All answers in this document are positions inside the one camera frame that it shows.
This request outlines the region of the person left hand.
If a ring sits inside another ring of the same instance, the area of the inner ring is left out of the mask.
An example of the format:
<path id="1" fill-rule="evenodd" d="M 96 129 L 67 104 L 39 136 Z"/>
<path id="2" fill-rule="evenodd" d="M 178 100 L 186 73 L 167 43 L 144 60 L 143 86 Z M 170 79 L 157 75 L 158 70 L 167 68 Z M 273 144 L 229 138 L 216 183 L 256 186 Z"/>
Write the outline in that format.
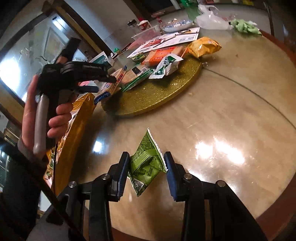
<path id="1" fill-rule="evenodd" d="M 27 100 L 23 112 L 22 122 L 22 136 L 21 140 L 25 147 L 32 151 L 34 147 L 34 131 L 37 103 L 35 101 L 36 89 L 38 83 L 38 76 L 35 75 L 27 90 Z M 47 133 L 49 138 L 54 138 L 57 142 L 65 135 L 68 123 L 72 118 L 71 111 L 73 109 L 73 102 L 77 95 L 72 94 L 69 101 L 61 104 L 56 108 L 56 116 L 49 120 L 49 131 Z"/>

